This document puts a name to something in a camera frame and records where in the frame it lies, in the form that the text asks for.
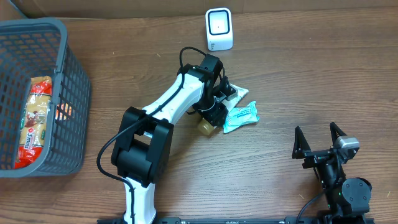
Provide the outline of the teal wet wipes pack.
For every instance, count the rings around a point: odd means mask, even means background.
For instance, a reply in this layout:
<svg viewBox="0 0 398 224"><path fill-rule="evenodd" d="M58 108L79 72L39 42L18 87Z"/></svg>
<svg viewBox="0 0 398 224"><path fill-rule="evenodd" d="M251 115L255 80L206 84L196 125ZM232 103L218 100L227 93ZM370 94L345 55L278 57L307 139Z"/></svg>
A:
<svg viewBox="0 0 398 224"><path fill-rule="evenodd" d="M239 127L256 123L259 121L257 115L256 101L250 102L245 107L233 108L227 115L225 123L223 125L223 132L230 133Z"/></svg>

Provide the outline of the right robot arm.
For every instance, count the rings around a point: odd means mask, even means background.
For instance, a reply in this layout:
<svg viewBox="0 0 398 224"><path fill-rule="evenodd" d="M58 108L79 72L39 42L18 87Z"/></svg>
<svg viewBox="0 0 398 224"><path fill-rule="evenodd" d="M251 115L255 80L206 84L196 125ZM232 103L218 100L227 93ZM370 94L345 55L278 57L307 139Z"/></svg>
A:
<svg viewBox="0 0 398 224"><path fill-rule="evenodd" d="M332 146L312 151L299 126L295 128L293 159L303 159L304 169L313 169L322 191L299 211L295 223L373 223L365 214L370 211L371 183L360 177L346 178L343 165L359 151L357 138L343 132L334 122L330 123ZM316 217L303 214L313 202L324 196L328 210L317 212Z"/></svg>

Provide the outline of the white cream tube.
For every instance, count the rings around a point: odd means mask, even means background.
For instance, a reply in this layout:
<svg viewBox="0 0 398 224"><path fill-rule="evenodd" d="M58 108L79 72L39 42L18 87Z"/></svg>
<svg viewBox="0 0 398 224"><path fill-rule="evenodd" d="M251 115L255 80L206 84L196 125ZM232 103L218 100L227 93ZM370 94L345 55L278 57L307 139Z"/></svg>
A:
<svg viewBox="0 0 398 224"><path fill-rule="evenodd" d="M244 98L244 96L249 91L245 88L241 88L234 84L231 84L231 86L234 90L236 90L235 96L231 100L223 100L221 102L223 105L225 105L226 109L228 110L227 114ZM223 125L224 122L221 123L220 125L212 125L205 118L202 118L202 120L198 124L198 130L202 134L209 136L215 128L217 128L218 126L222 127Z"/></svg>

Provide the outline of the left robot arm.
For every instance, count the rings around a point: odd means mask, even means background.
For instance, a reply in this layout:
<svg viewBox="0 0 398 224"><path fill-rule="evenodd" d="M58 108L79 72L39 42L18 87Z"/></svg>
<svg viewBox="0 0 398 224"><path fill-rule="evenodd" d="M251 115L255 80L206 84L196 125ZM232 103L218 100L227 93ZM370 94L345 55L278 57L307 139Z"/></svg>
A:
<svg viewBox="0 0 398 224"><path fill-rule="evenodd" d="M228 79L223 63L207 54L199 65L186 64L174 84L155 102L123 114L111 155L126 189L126 211L115 223L152 223L155 184L169 160L174 126L193 108L210 126L221 126L228 110Z"/></svg>

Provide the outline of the orange spaghetti packet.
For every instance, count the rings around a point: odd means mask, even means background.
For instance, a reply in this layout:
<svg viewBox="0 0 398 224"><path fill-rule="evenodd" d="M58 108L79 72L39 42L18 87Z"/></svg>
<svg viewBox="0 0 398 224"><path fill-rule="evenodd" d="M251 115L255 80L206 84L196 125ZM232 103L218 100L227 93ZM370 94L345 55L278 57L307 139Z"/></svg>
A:
<svg viewBox="0 0 398 224"><path fill-rule="evenodd" d="M49 103L52 99L52 79L49 76L31 78L23 117L14 169L31 165L41 154L47 126Z"/></svg>

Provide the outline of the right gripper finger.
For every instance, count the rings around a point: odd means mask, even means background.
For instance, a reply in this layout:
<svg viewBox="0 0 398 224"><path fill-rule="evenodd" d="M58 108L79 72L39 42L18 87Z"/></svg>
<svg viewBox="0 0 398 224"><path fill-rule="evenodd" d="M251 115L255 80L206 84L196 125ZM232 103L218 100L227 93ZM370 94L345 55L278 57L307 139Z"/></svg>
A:
<svg viewBox="0 0 398 224"><path fill-rule="evenodd" d="M330 123L330 132L333 146L339 137L346 135L334 122Z"/></svg>
<svg viewBox="0 0 398 224"><path fill-rule="evenodd" d="M295 141L292 150L292 158L303 159L306 157L306 153L309 153L310 151L310 146L308 145L300 126L297 126L295 128Z"/></svg>

